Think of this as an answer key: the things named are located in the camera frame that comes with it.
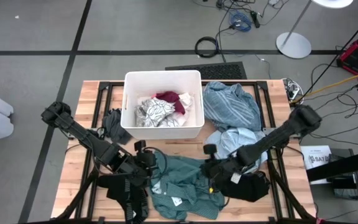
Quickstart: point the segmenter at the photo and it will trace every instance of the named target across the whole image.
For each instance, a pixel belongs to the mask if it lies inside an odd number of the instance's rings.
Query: black floor mat
[[[185,65],[166,67],[165,70],[197,70],[203,80],[247,79],[242,62],[212,63],[204,65]]]

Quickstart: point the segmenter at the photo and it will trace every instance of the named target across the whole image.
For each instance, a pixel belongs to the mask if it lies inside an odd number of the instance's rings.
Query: blue cable
[[[234,29],[241,32],[248,32],[251,30],[252,21],[244,14],[237,10],[234,13],[230,13],[229,24],[233,26]]]

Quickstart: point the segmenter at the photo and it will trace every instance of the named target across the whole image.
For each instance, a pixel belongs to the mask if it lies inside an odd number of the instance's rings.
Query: yellow cable
[[[306,96],[313,95],[313,94],[318,93],[318,92],[321,92],[321,91],[326,90],[326,89],[328,89],[328,88],[331,88],[331,87],[340,85],[340,84],[342,84],[342,83],[348,82],[348,81],[353,80],[353,79],[355,79],[355,78],[358,78],[358,75],[355,75],[355,76],[350,77],[350,78],[346,78],[346,79],[344,79],[344,80],[342,80],[342,81],[340,81],[340,82],[337,82],[337,83],[328,85],[328,86],[323,87],[323,88],[321,88],[321,89],[319,89],[319,90],[316,90],[316,91],[313,91],[313,92],[311,92],[311,93],[308,93],[308,94],[305,95],[305,97],[306,97]],[[297,102],[299,102],[300,99],[301,99],[301,98],[298,98],[298,99],[292,101],[292,103],[297,103]]]

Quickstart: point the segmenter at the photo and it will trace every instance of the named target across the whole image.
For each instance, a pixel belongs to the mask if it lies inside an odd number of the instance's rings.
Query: teal shirt
[[[160,175],[165,168],[163,155],[155,153],[158,169],[153,176]],[[150,189],[160,181],[160,194],[150,191],[155,209],[165,218],[185,220],[187,212],[209,219],[216,219],[223,209],[222,193],[209,193],[208,178],[201,174],[200,165],[204,160],[182,156],[167,156],[167,172],[161,179],[152,179]],[[175,206],[172,197],[181,198]]]

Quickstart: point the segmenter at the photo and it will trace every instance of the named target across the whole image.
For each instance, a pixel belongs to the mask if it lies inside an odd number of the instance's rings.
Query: power strip
[[[274,6],[278,2],[279,2],[279,0],[269,0],[268,4],[271,5],[271,6]]]

